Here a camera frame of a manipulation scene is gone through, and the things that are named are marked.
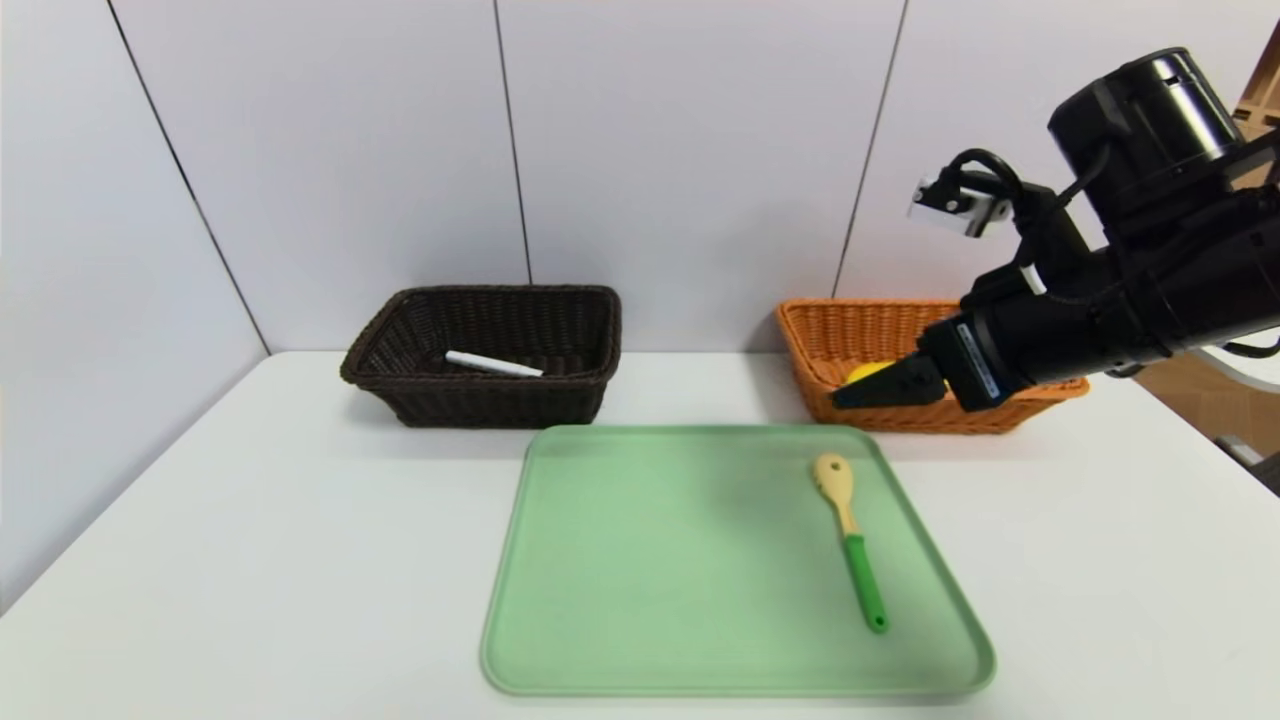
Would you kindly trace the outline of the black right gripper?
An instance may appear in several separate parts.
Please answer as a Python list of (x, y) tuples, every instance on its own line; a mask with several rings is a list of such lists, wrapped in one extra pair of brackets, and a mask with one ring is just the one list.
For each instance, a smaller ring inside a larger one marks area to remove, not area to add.
[(840, 410), (936, 404), (948, 384), (969, 413), (997, 407), (1036, 386), (1107, 369), (1110, 347), (1089, 309), (1036, 295), (1020, 272), (988, 272), (956, 314), (929, 325), (919, 354), (863, 363), (832, 392)]

